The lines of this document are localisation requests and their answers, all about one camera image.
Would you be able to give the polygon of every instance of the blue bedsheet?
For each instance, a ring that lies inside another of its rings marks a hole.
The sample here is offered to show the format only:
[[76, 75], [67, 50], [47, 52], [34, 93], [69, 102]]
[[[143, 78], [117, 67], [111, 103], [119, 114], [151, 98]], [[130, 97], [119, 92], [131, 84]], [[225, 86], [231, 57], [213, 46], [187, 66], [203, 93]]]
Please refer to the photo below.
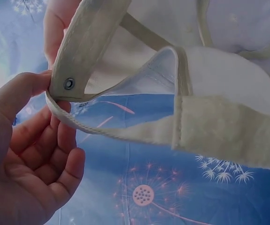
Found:
[[[47, 68], [45, 8], [44, 0], [0, 0], [0, 83]], [[33, 98], [16, 124], [44, 104]], [[100, 97], [72, 113], [88, 125], [125, 127], [172, 114], [173, 96]], [[83, 132], [77, 143], [86, 150], [84, 178], [48, 225], [270, 225], [270, 170]]]

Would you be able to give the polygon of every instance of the white dandelion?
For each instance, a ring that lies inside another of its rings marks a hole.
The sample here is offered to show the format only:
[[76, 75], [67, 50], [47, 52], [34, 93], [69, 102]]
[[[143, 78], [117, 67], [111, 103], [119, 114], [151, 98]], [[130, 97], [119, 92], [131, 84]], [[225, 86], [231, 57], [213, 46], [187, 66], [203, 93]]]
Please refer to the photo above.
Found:
[[213, 162], [215, 162], [215, 158], [211, 158], [211, 157], [210, 157], [210, 158], [208, 158], [208, 163], [210, 163], [210, 164], [211, 164], [211, 163], [213, 163]]
[[21, 15], [43, 12], [43, 4], [47, 4], [47, 0], [10, 0], [14, 5], [13, 9]]
[[215, 172], [211, 169], [208, 169], [207, 171], [203, 172], [203, 176], [212, 180], [215, 178]]
[[241, 183], [242, 181], [247, 183], [247, 181], [249, 181], [249, 179], [254, 179], [252, 174], [253, 174], [253, 172], [245, 171], [242, 174], [239, 174], [236, 176], [236, 181], [238, 181], [239, 183]]
[[207, 162], [206, 161], [202, 162], [201, 165], [200, 165], [200, 168], [207, 169], [208, 168]]
[[229, 172], [221, 172], [216, 176], [217, 182], [226, 182], [229, 183], [231, 181], [232, 175]]
[[195, 158], [197, 161], [202, 161], [199, 168], [205, 170], [202, 175], [209, 180], [216, 180], [221, 183], [231, 181], [247, 183], [254, 179], [254, 173], [244, 170], [239, 164], [201, 155], [197, 155]]
[[202, 155], [197, 155], [197, 156], [195, 156], [195, 158], [197, 161], [201, 161], [204, 159], [204, 157]]

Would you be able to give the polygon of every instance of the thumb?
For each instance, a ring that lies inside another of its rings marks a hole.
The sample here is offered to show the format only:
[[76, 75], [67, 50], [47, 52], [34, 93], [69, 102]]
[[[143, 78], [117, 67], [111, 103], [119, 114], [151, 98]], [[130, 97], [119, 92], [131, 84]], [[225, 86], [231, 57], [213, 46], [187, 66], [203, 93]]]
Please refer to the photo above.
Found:
[[46, 91], [51, 79], [51, 71], [41, 74], [22, 73], [0, 88], [0, 113], [13, 123], [16, 114], [29, 102], [30, 98]]

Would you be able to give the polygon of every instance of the pink dandelion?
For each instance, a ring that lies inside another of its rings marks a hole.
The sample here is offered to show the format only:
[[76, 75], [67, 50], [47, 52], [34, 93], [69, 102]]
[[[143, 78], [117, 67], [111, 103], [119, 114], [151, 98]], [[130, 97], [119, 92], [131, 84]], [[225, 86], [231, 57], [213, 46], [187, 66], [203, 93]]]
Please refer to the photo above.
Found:
[[157, 224], [153, 221], [154, 218], [168, 215], [193, 225], [208, 225], [180, 215], [184, 197], [190, 193], [187, 183], [178, 182], [178, 174], [176, 169], [164, 170], [161, 166], [154, 168], [151, 163], [147, 163], [143, 169], [131, 167], [126, 180], [118, 181], [120, 191], [115, 192], [117, 194], [114, 197], [124, 199], [121, 204], [127, 205], [128, 218], [136, 221], [136, 224]]

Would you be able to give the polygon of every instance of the finger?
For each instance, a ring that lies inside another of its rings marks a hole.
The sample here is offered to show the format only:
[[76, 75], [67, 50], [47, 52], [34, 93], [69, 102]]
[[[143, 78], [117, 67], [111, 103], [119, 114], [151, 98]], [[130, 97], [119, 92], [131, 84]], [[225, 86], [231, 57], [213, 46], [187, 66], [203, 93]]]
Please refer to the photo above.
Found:
[[44, 17], [44, 52], [49, 68], [54, 64], [64, 38], [64, 29], [62, 20], [52, 10], [47, 9]]
[[20, 155], [28, 146], [34, 144], [45, 128], [50, 124], [51, 112], [45, 106], [31, 119], [13, 128], [10, 148]]
[[65, 170], [59, 179], [49, 185], [58, 208], [62, 207], [75, 193], [84, 175], [85, 152], [76, 148], [68, 156]]
[[59, 124], [58, 129], [58, 146], [65, 153], [70, 153], [71, 149], [76, 148], [77, 142], [75, 139], [76, 130], [67, 126], [64, 123]]
[[65, 169], [68, 155], [77, 147], [76, 130], [60, 123], [58, 128], [58, 146], [55, 148], [50, 161], [38, 168], [35, 173], [47, 185], [55, 182]]
[[[59, 102], [58, 105], [65, 111], [70, 112], [70, 103]], [[42, 132], [39, 139], [25, 151], [20, 154], [20, 158], [32, 170], [36, 170], [46, 164], [52, 156], [58, 138], [58, 127], [60, 121], [54, 116], [51, 116], [50, 124]]]
[[0, 113], [13, 123], [16, 114], [31, 97], [47, 90], [51, 71], [42, 74], [22, 73], [0, 89]]
[[51, 68], [64, 38], [64, 30], [81, 0], [49, 0], [44, 17], [44, 52]]

